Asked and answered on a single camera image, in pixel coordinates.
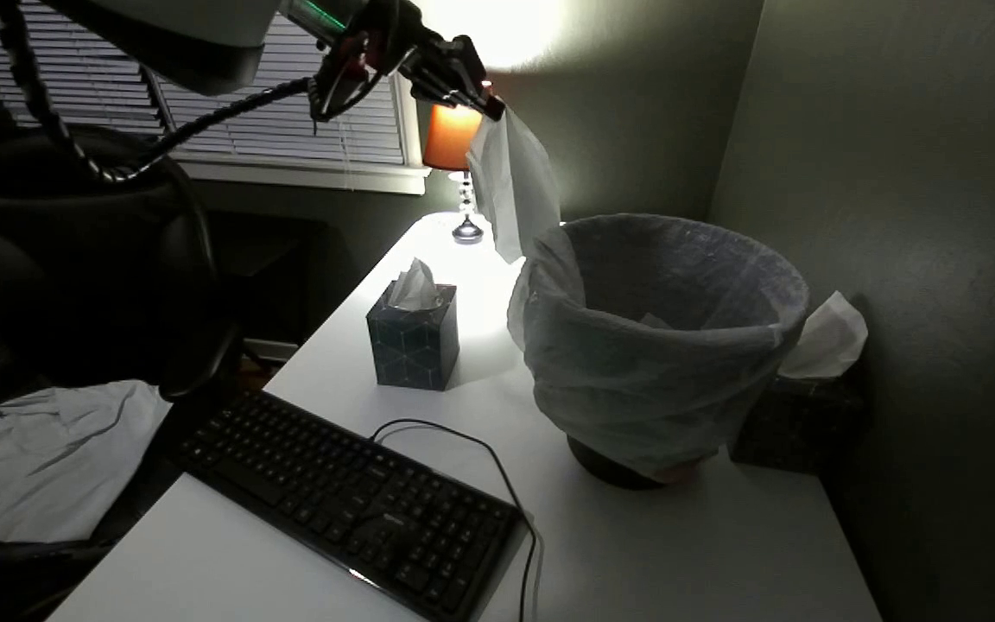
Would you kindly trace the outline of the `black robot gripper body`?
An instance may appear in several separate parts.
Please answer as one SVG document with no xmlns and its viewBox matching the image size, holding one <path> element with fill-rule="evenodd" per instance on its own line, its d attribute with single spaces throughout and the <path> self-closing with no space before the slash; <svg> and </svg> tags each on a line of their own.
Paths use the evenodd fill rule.
<svg viewBox="0 0 995 622">
<path fill-rule="evenodd" d="M 314 120 L 356 106 L 385 75 L 402 71 L 428 101 L 458 94 L 448 40 L 423 25 L 413 0 L 314 0 L 323 65 L 309 83 Z"/>
</svg>

